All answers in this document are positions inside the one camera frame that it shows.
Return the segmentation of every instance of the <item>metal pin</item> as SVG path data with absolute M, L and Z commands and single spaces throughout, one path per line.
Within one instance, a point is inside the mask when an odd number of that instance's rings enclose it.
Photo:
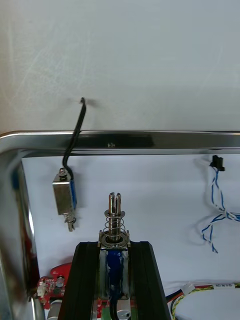
M 121 194 L 112 192 L 109 194 L 109 219 L 108 236 L 110 240 L 117 243 L 121 239 L 121 219 L 118 217 L 121 215 Z

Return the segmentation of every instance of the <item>metal bar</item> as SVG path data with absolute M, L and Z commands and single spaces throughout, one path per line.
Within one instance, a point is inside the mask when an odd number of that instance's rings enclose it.
M 22 150 L 28 157 L 61 155 L 72 133 L 19 131 L 2 134 L 0 154 Z M 82 131 L 73 154 L 207 154 L 215 150 L 240 153 L 240 132 Z

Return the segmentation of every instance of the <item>metal frame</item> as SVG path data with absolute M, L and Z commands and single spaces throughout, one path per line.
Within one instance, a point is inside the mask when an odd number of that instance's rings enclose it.
M 61 156 L 72 131 L 0 135 L 0 319 L 22 320 L 38 264 L 22 158 Z M 240 153 L 240 132 L 82 131 L 72 155 Z M 32 320 L 37 319 L 33 308 Z

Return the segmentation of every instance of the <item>chrome rail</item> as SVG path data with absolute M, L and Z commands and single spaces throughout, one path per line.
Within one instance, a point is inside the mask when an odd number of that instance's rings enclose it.
M 23 157 L 60 156 L 72 131 L 0 135 L 0 319 L 22 320 L 39 277 Z M 82 131 L 72 155 L 240 153 L 240 132 Z M 26 320 L 37 319 L 35 310 Z

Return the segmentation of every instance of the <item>black connector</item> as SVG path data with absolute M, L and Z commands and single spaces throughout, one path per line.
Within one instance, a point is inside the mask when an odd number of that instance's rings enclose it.
M 211 167 L 216 168 L 218 171 L 225 171 L 223 164 L 224 158 L 221 158 L 217 155 L 212 156 L 212 162 L 210 163 Z

